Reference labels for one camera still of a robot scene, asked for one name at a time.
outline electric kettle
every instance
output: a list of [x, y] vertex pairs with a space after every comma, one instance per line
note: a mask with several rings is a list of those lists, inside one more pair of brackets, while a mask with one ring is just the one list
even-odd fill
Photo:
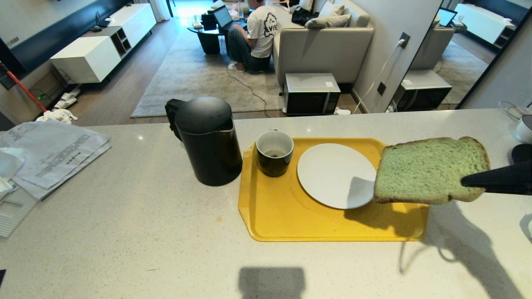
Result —
[[242, 171], [231, 106], [215, 97], [171, 99], [166, 113], [170, 129], [183, 142], [196, 178], [208, 186], [233, 181]]

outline mirror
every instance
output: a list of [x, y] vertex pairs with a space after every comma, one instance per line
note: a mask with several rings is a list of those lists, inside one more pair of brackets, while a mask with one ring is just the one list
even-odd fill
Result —
[[532, 0], [443, 0], [387, 111], [455, 109], [531, 6]]

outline man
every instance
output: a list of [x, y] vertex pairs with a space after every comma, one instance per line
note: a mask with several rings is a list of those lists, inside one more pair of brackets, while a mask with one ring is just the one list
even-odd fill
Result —
[[247, 18], [246, 32], [234, 25], [227, 34], [229, 58], [236, 61], [228, 69], [238, 72], [262, 72], [270, 64], [273, 37], [277, 33], [275, 10], [264, 5], [264, 0], [247, 0], [254, 11]]

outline red broom handle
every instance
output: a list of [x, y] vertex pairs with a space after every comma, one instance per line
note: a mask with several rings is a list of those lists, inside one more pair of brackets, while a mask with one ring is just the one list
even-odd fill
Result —
[[35, 102], [35, 104], [37, 104], [37, 106], [39, 106], [39, 108], [43, 111], [43, 112], [46, 112], [48, 111], [40, 102], [37, 98], [35, 98], [35, 96], [26, 88], [26, 86], [24, 86], [24, 84], [22, 84], [21, 81], [19, 81], [15, 75], [13, 75], [13, 73], [7, 69], [7, 67], [5, 66], [5, 64], [3, 64], [1, 61], [0, 61], [0, 68], [2, 68], [4, 70], [4, 72], [11, 78], [11, 80], [13, 80], [19, 87], [20, 89], [22, 89], [29, 97], [32, 101]]

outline slice of bread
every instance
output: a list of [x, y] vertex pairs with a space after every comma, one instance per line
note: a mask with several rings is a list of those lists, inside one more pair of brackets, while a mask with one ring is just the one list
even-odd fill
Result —
[[489, 170], [486, 150], [471, 137], [433, 138], [384, 148], [373, 200], [445, 204], [471, 202], [484, 188], [464, 187], [460, 179]]

